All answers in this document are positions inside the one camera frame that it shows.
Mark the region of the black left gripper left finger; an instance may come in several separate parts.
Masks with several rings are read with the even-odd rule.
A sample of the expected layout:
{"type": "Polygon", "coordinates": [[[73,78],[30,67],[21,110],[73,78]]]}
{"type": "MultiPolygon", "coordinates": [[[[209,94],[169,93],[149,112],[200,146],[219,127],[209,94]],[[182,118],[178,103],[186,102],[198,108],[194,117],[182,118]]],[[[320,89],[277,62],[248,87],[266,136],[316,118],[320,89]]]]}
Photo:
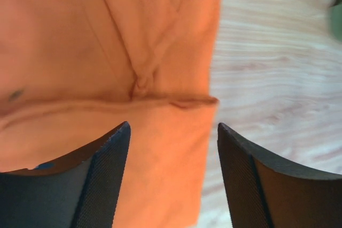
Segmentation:
{"type": "Polygon", "coordinates": [[[1,173],[1,227],[111,227],[130,134],[124,122],[35,169],[1,173]]]}

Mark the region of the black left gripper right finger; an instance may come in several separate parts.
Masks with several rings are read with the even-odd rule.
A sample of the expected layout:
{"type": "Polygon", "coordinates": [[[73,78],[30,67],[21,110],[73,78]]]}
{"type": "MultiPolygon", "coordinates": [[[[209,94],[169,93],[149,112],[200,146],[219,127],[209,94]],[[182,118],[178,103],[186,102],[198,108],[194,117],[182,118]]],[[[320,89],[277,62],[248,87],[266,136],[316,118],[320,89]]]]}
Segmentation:
{"type": "Polygon", "coordinates": [[[303,166],[218,125],[233,227],[341,227],[341,175],[303,166]]]}

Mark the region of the orange t shirt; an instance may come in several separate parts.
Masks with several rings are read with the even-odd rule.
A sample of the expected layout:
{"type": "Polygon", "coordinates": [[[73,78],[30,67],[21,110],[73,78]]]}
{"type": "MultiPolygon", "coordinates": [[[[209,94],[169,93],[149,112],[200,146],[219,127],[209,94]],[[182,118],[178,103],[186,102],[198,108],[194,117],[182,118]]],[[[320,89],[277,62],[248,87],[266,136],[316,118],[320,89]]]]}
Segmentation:
{"type": "Polygon", "coordinates": [[[1,0],[1,171],[131,127],[114,227],[197,223],[221,0],[1,0]]]}

